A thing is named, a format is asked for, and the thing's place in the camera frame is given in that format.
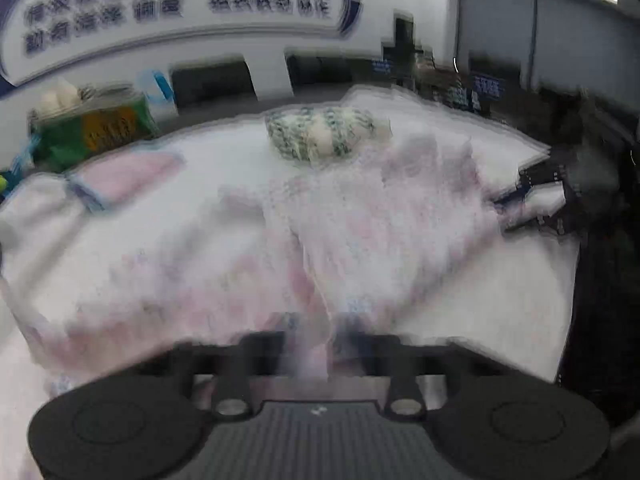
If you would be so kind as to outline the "pink floral garment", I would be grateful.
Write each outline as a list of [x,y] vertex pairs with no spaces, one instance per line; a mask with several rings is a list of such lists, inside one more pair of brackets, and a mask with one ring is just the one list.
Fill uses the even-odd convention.
[[341,316],[388,330],[497,229],[468,146],[368,148],[257,193],[222,191],[46,330],[44,362],[82,382],[178,341],[283,324],[296,370],[324,376]]

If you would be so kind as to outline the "white towel table cover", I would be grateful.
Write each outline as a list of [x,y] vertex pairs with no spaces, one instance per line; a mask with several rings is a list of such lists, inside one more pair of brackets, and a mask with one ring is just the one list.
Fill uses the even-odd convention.
[[350,314],[554,376],[577,246],[504,238],[488,202],[541,146],[398,90],[345,103],[386,138],[306,164],[244,116],[15,190],[1,209],[3,478],[38,477],[27,426],[52,396],[177,342],[228,344],[279,321],[306,394],[329,390]]

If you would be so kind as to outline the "cream green floral folded cloth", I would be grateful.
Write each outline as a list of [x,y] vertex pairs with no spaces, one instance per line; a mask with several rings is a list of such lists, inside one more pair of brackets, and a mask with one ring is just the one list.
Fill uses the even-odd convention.
[[348,156],[362,142],[392,137],[388,119],[349,106],[304,106],[265,118],[272,146],[286,159],[316,164]]

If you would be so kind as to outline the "pink folded cloth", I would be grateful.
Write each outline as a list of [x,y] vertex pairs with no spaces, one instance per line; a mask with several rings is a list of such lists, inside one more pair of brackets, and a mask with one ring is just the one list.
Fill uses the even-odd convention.
[[134,150],[100,157],[66,176],[70,190],[91,211],[122,206],[184,165],[175,153]]

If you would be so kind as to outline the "black office chair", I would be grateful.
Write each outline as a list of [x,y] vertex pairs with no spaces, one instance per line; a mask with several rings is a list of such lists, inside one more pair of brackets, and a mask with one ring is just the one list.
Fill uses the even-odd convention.
[[314,89],[343,88],[354,82],[348,59],[343,55],[288,53],[285,64],[294,94]]
[[178,65],[169,73],[175,106],[179,112],[219,101],[257,99],[250,69],[244,58]]

